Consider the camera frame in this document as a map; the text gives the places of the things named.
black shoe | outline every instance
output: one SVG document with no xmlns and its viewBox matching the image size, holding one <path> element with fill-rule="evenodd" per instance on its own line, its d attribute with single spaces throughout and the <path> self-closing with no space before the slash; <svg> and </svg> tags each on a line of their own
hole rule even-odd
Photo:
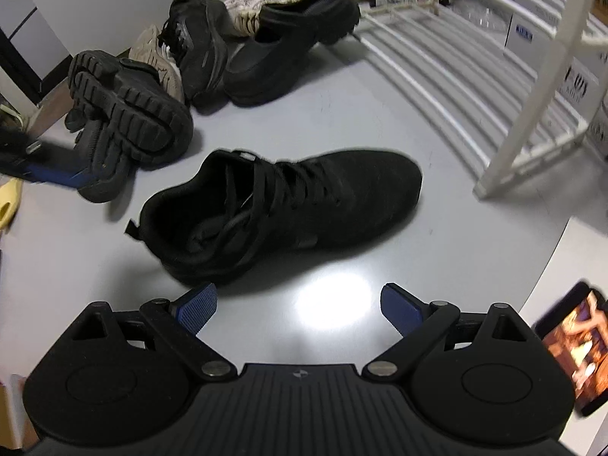
<svg viewBox="0 0 608 456">
<path fill-rule="evenodd" d="M 226 283 L 270 252 L 374 239 L 412 212 L 421 184 L 418 166 L 396 152 L 270 163 L 216 150 L 192 180 L 148 199 L 127 233 L 184 284 Z"/>
<path fill-rule="evenodd" d="M 351 32 L 361 13 L 354 0 L 300 0 L 264 5 L 260 28 L 232 57 L 224 90 L 233 103 L 255 106 L 284 96 L 296 83 L 308 50 Z"/>
<path fill-rule="evenodd" d="M 72 60 L 68 86 L 84 117 L 101 118 L 112 141 L 141 165 L 171 163 L 188 149 L 190 111 L 165 92 L 152 66 L 104 51 L 83 51 Z M 66 126 L 77 130 L 83 118 L 70 115 Z"/>
<path fill-rule="evenodd" d="M 132 162 L 112 142 L 102 120 L 89 120 L 76 137 L 74 151 L 86 162 L 91 181 L 78 193 L 87 201 L 102 203 L 115 199 L 127 184 Z"/>
<path fill-rule="evenodd" d="M 172 2 L 159 42 L 169 46 L 177 62 L 187 101 L 203 103 L 214 95 L 228 59 L 228 47 L 223 36 L 232 27 L 224 2 Z"/>
</svg>

beige sneaker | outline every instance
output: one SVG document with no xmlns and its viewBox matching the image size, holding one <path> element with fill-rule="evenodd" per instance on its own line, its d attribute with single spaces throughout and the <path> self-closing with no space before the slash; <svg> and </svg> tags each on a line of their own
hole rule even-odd
<svg viewBox="0 0 608 456">
<path fill-rule="evenodd" d="M 260 27 L 258 15 L 267 3 L 294 3 L 299 0 L 226 0 L 234 27 L 241 36 L 253 36 Z"/>
<path fill-rule="evenodd" d="M 159 29 L 155 25 L 148 27 L 129 51 L 129 58 L 138 62 L 148 63 L 158 70 L 160 83 L 169 96 L 184 102 L 182 76 L 177 63 L 170 54 L 167 46 L 158 45 Z"/>
</svg>

black hiking shoe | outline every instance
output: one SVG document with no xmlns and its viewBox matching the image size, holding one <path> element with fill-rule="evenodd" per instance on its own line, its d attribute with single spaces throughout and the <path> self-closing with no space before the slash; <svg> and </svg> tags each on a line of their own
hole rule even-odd
<svg viewBox="0 0 608 456">
<path fill-rule="evenodd" d="M 216 150 L 192 180 L 148 199 L 127 234 L 182 283 L 221 284 L 270 252 L 368 242 L 412 212 L 421 184 L 418 166 L 397 152 L 271 163 Z"/>
<path fill-rule="evenodd" d="M 142 166 L 171 163 L 188 149 L 190 111 L 165 92 L 152 66 L 104 51 L 83 51 L 72 60 L 68 86 L 75 100 L 66 117 L 68 129 L 99 118 L 112 141 Z"/>
<path fill-rule="evenodd" d="M 184 96 L 196 105 L 215 93 L 228 59 L 223 36 L 233 25 L 224 2 L 174 0 L 159 42 L 169 47 L 182 74 Z"/>
<path fill-rule="evenodd" d="M 78 193 L 87 201 L 102 203 L 115 199 L 127 184 L 132 161 L 112 142 L 102 120 L 88 120 L 76 136 L 74 151 L 86 162 L 91 181 Z"/>
<path fill-rule="evenodd" d="M 232 57 L 224 90 L 238 106 L 256 106 L 287 94 L 305 66 L 308 51 L 320 42 L 336 43 L 359 23 L 354 0 L 300 0 L 260 10 L 260 28 Z"/>
</svg>

yellow object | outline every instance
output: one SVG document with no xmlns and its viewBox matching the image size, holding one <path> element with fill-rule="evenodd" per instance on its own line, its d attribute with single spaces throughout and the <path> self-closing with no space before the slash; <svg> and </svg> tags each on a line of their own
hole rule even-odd
<svg viewBox="0 0 608 456">
<path fill-rule="evenodd" d="M 19 122 L 19 125 L 21 125 L 21 130 L 25 129 L 25 122 L 19 113 L 3 104 L 0 104 L 0 111 L 4 111 L 15 118 Z M 22 187 L 23 180 L 18 178 L 11 178 L 0 187 L 0 230 L 3 230 L 10 223 L 19 208 Z"/>
<path fill-rule="evenodd" d="M 23 180 L 11 178 L 0 187 L 0 230 L 3 230 L 19 208 Z"/>
<path fill-rule="evenodd" d="M 6 386 L 0 383 L 0 446 L 8 449 L 17 449 L 13 433 L 13 424 L 8 407 L 8 391 Z"/>
</svg>

white floor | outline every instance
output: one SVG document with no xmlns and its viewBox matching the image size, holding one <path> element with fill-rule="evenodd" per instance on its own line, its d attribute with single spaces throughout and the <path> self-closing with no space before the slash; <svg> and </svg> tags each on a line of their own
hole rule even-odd
<svg viewBox="0 0 608 456">
<path fill-rule="evenodd" d="M 94 205 L 51 185 L 25 185 L 19 213 L 2 237 L 0 378 L 28 374 L 93 300 L 136 309 L 184 288 L 144 244 L 123 234 L 157 191 L 188 180 L 217 147 L 297 159 L 345 147 L 407 153 L 424 173 L 411 222 L 350 255 L 290 256 L 260 263 L 220 290 L 218 312 L 200 338 L 240 368 L 244 362 L 351 362 L 362 367 L 399 338 L 379 309 L 395 282 L 423 300 L 484 311 L 519 309 L 571 215 L 608 232 L 608 173 L 586 149 L 500 198 L 479 202 L 474 179 L 429 120 L 364 58 L 352 39 L 311 52 L 306 76 L 288 96 L 259 108 L 231 104 L 195 115 L 187 157 L 139 171 L 110 204 Z M 71 141 L 62 125 L 48 136 Z"/>
</svg>

